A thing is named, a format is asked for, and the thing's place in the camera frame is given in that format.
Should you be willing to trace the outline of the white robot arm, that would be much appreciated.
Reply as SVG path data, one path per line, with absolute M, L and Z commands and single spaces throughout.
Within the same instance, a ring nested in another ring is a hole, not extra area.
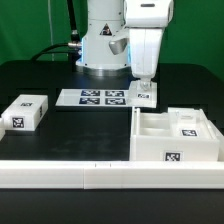
M 138 87 L 148 90 L 174 0 L 87 0 L 87 6 L 88 28 L 78 68 L 109 75 L 130 67 Z

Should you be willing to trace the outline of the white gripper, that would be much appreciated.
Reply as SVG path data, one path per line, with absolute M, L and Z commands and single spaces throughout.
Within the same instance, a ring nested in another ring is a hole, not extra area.
M 150 80 L 155 76 L 163 32 L 160 28 L 129 30 L 131 69 L 135 78 Z M 139 85 L 144 91 L 151 88 L 147 80 L 140 80 Z

